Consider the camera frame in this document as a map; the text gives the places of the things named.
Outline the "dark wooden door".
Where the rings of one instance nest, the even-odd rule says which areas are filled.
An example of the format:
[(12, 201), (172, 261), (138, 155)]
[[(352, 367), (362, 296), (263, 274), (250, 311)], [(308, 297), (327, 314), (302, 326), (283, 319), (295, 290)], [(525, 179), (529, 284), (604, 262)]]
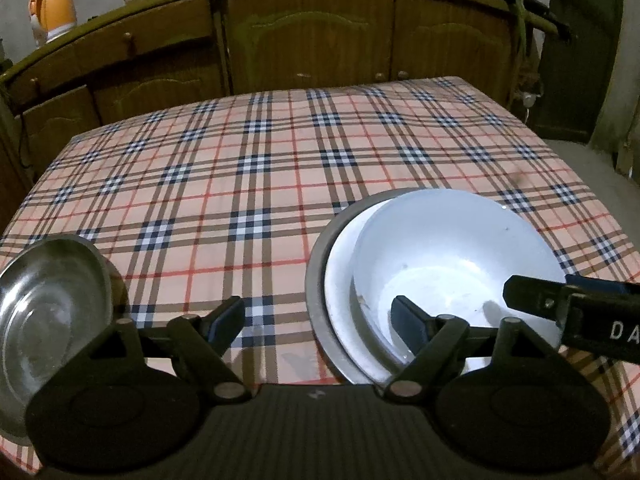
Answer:
[(550, 0), (549, 8), (561, 26), (544, 40), (529, 127), (544, 139), (587, 143), (611, 79), (623, 0)]

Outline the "plaid tablecloth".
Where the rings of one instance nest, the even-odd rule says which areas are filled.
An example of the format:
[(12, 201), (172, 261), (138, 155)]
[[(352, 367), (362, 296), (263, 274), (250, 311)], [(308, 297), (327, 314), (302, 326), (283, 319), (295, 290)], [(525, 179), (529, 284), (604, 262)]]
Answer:
[(561, 268), (634, 282), (639, 255), (544, 141), (458, 77), (232, 96), (144, 114), (70, 141), (1, 240), (88, 237), (142, 325), (250, 300), (232, 348), (250, 379), (330, 382), (304, 305), (311, 247), (378, 192), (456, 188), (528, 220)]

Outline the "large steel plate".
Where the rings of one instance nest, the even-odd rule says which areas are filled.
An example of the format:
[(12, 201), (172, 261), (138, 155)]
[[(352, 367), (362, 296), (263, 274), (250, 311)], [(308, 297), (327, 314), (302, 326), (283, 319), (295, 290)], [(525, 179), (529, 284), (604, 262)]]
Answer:
[[(378, 194), (374, 194), (372, 196), (366, 197), (363, 200), (358, 200), (358, 202), (349, 205), (346, 209), (351, 206), (364, 206), (369, 205), (370, 203), (377, 203), (380, 200), (393, 200), (394, 198), (406, 194), (408, 191), (405, 188), (401, 188), (400, 190), (391, 190)], [(326, 352), (323, 350), (323, 345), (328, 341), (326, 339), (326, 329), (328, 328), (328, 323), (326, 322), (326, 312), (324, 312), (324, 302), (323, 302), (323, 292), (322, 292), (322, 284), (323, 284), (323, 271), (324, 271), (324, 260), (326, 260), (326, 254), (328, 253), (328, 245), (331, 243), (332, 234), (331, 231), (334, 227), (335, 221), (341, 217), (343, 211), (339, 212), (330, 223), (323, 229), (318, 240), (314, 243), (314, 248), (312, 248), (311, 256), (307, 264), (306, 276), (305, 276), (305, 297), (306, 297), (306, 307), (309, 314), (310, 322), (312, 329), (314, 330), (314, 336), (320, 344), (320, 348), (324, 356), (326, 356), (330, 362), (332, 370), (334, 372), (340, 373), (336, 370), (329, 357), (326, 355)], [(397, 374), (401, 370), (401, 366), (396, 364)]]

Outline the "wide white ceramic bowl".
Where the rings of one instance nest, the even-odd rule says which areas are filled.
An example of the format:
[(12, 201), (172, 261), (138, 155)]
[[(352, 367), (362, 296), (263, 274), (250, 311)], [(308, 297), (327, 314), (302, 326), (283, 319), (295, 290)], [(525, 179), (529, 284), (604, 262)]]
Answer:
[(368, 332), (354, 286), (352, 256), (358, 237), (372, 214), (387, 200), (354, 205), (343, 211), (331, 231), (332, 240), (324, 260), (323, 302), (326, 312), (326, 339), (323, 350), (333, 367), (352, 384), (385, 385), (397, 366), (387, 359), (376, 339)]

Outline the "green cloth on cabinet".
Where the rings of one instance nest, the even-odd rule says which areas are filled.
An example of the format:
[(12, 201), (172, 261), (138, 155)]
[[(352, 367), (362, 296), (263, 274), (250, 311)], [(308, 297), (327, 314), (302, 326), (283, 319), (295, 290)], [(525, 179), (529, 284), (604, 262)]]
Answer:
[(510, 0), (509, 6), (511, 12), (514, 14), (514, 75), (512, 96), (515, 96), (515, 91), (518, 88), (518, 82), (521, 78), (521, 69), (530, 52), (530, 38), (527, 33), (525, 0)]

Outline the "brown wooden cabinet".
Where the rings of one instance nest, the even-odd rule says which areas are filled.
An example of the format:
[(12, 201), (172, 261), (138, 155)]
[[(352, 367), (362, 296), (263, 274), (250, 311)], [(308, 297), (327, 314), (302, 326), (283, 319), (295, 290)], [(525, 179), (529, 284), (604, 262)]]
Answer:
[[(1, 217), (78, 133), (141, 114), (273, 90), (458, 76), (509, 106), (510, 0), (134, 0), (1, 76)], [(526, 25), (559, 24), (525, 0)]]

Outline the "small steel bowl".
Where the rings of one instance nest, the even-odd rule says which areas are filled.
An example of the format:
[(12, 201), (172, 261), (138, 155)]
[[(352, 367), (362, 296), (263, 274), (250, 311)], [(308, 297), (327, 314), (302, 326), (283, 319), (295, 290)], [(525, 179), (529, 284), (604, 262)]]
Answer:
[(26, 408), (114, 318), (112, 284), (94, 245), (72, 235), (30, 244), (1, 270), (1, 435), (29, 445)]

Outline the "orange electric kettle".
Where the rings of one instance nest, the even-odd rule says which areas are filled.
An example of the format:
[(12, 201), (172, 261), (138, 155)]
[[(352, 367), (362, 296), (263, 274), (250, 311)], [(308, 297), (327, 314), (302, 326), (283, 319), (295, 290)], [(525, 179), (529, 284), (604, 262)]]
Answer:
[(28, 0), (28, 13), (37, 48), (60, 38), (77, 25), (74, 0)]

